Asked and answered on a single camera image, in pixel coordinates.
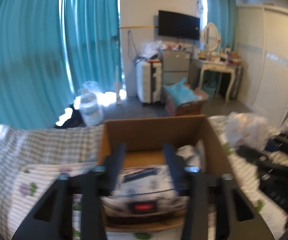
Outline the white cloth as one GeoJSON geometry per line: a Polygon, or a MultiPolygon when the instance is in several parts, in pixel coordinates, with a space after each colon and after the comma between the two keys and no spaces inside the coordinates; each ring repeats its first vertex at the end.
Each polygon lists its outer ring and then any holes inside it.
{"type": "Polygon", "coordinates": [[[246,145],[263,151],[269,140],[266,118],[254,113],[231,113],[226,123],[226,139],[230,147],[246,145]]]}

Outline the white sock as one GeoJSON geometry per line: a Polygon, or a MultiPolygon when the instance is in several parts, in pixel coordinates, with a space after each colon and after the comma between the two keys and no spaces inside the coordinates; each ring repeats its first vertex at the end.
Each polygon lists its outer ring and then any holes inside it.
{"type": "Polygon", "coordinates": [[[202,172],[206,171],[206,154],[202,140],[195,145],[185,145],[177,149],[176,155],[181,156],[187,166],[196,166],[202,172]]]}

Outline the grey checked bed sheet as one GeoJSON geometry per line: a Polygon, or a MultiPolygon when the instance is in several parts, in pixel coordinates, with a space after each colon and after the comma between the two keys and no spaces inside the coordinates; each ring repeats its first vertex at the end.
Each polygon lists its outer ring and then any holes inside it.
{"type": "MultiPolygon", "coordinates": [[[[224,117],[208,118],[224,149],[224,117]]],[[[22,220],[61,173],[80,174],[97,162],[103,125],[22,130],[0,127],[0,236],[11,239],[22,220]]],[[[255,166],[226,153],[237,181],[275,238],[285,231],[286,214],[258,188],[255,166]]],[[[137,217],[109,217],[113,229],[137,217]]]]}

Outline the brown cardboard box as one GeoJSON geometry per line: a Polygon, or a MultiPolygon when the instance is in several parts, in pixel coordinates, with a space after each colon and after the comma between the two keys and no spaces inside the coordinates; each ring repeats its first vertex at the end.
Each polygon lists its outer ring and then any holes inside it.
{"type": "Polygon", "coordinates": [[[144,167],[165,164],[162,145],[175,148],[202,141],[206,155],[206,174],[233,174],[222,144],[204,115],[152,119],[110,120],[103,125],[97,162],[102,164],[118,143],[126,144],[123,166],[144,167]]]}

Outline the white dressing table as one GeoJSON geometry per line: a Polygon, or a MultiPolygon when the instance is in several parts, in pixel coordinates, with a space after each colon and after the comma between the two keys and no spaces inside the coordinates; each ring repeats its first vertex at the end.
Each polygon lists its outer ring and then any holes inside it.
{"type": "Polygon", "coordinates": [[[240,91],[243,66],[223,61],[193,59],[188,70],[191,88],[214,90],[225,101],[236,100],[240,91]]]}

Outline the white louvered wardrobe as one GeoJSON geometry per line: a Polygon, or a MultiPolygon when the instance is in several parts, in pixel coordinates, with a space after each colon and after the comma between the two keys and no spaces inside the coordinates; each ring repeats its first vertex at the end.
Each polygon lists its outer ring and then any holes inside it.
{"type": "Polygon", "coordinates": [[[236,50],[243,66],[238,100],[280,126],[288,113],[288,9],[240,5],[236,50]]]}

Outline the blue plastic bag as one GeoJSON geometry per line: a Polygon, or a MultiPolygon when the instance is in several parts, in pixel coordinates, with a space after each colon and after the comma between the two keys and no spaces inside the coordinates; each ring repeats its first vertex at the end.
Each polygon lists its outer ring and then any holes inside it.
{"type": "Polygon", "coordinates": [[[185,85],[186,77],[173,85],[164,86],[164,90],[172,97],[176,107],[182,104],[199,101],[201,99],[201,96],[196,95],[193,90],[189,89],[185,85]]]}

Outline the clear plastic bag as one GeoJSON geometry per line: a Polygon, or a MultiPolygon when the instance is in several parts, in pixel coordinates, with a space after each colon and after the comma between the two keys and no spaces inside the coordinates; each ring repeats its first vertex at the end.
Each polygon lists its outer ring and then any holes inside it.
{"type": "Polygon", "coordinates": [[[83,84],[79,111],[86,126],[96,126],[103,121],[102,106],[98,101],[100,88],[95,81],[87,81],[83,84]]]}

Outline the white oval vanity mirror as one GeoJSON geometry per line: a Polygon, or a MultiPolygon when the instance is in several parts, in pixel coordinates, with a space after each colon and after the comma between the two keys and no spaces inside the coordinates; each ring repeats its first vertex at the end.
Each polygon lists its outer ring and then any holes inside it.
{"type": "Polygon", "coordinates": [[[214,23],[208,23],[202,30],[200,35],[203,44],[203,50],[206,53],[211,53],[218,49],[221,44],[221,35],[214,23]]]}

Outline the silver mini fridge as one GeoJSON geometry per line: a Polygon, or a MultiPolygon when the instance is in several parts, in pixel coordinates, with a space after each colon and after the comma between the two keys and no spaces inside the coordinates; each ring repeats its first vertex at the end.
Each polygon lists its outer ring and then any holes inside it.
{"type": "Polygon", "coordinates": [[[191,54],[182,50],[162,51],[162,80],[164,85],[173,85],[183,78],[188,79],[191,54]]]}

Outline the large teal curtain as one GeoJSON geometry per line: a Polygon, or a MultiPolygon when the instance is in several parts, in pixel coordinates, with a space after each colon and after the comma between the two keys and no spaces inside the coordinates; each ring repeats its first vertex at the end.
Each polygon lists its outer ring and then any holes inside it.
{"type": "Polygon", "coordinates": [[[118,0],[0,0],[0,125],[55,124],[83,85],[122,80],[118,0]]]}

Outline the white suitcase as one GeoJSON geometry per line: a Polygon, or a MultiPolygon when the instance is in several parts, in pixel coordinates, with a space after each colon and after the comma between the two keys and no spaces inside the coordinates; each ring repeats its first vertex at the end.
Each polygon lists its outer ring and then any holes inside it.
{"type": "Polygon", "coordinates": [[[137,97],[143,104],[159,102],[162,89],[161,62],[141,61],[136,65],[137,97]]]}

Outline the small teal curtain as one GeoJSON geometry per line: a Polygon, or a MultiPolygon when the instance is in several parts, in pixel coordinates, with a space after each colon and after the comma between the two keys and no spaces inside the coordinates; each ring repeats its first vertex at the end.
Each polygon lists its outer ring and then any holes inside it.
{"type": "Polygon", "coordinates": [[[237,5],[236,0],[207,0],[207,22],[213,23],[221,35],[221,47],[235,49],[237,5]]]}

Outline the black wall television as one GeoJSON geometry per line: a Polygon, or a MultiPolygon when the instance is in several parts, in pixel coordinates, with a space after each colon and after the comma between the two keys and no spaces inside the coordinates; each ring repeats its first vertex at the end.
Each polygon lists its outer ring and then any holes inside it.
{"type": "Polygon", "coordinates": [[[159,10],[158,35],[199,41],[200,18],[159,10]]]}

